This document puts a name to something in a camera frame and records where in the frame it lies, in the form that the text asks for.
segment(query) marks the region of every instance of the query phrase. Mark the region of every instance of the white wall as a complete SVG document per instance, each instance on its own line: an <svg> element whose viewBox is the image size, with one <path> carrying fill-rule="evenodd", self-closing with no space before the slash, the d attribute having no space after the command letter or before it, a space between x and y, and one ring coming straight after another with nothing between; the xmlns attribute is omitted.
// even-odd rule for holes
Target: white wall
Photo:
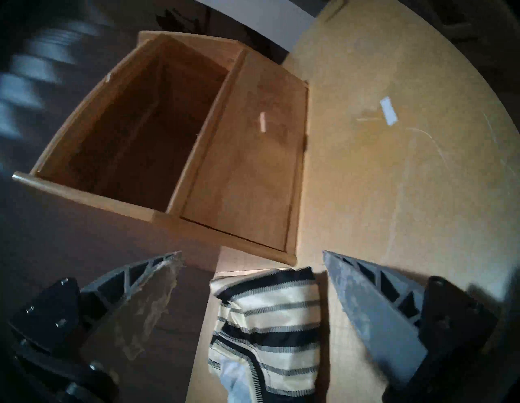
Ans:
<svg viewBox="0 0 520 403"><path fill-rule="evenodd" d="M197 0L291 51L314 17L289 0Z"/></svg>

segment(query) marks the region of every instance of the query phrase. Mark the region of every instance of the light blue fabric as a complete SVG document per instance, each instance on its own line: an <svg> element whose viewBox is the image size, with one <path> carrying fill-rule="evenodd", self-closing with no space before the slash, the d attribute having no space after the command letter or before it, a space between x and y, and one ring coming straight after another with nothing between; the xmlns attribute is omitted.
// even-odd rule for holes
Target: light blue fabric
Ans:
<svg viewBox="0 0 520 403"><path fill-rule="evenodd" d="M220 383L228 391L228 403L251 403L249 371L249 366L221 356Z"/></svg>

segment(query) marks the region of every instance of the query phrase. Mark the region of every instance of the drawer front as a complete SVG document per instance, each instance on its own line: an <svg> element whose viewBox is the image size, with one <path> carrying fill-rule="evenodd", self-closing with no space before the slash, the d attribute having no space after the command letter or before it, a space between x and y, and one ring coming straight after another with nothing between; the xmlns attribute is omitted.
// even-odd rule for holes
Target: drawer front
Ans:
<svg viewBox="0 0 520 403"><path fill-rule="evenodd" d="M182 218L286 250L306 91L270 60L246 56Z"/></svg>

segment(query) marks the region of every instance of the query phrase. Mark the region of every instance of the wooden drawer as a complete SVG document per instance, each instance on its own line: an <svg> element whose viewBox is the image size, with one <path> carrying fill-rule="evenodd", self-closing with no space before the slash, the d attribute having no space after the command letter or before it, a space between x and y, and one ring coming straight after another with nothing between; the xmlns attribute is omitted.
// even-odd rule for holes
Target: wooden drawer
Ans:
<svg viewBox="0 0 520 403"><path fill-rule="evenodd" d="M141 32L27 185L296 263L307 88L236 41Z"/></svg>

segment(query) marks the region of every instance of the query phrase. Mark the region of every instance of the black and cream striped fabric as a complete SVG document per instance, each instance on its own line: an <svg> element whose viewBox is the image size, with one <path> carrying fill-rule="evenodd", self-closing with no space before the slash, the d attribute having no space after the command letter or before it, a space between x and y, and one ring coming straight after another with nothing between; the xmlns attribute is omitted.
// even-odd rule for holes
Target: black and cream striped fabric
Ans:
<svg viewBox="0 0 520 403"><path fill-rule="evenodd" d="M311 401L321 320L311 268L216 278L210 287L221 303L208 364L228 401Z"/></svg>

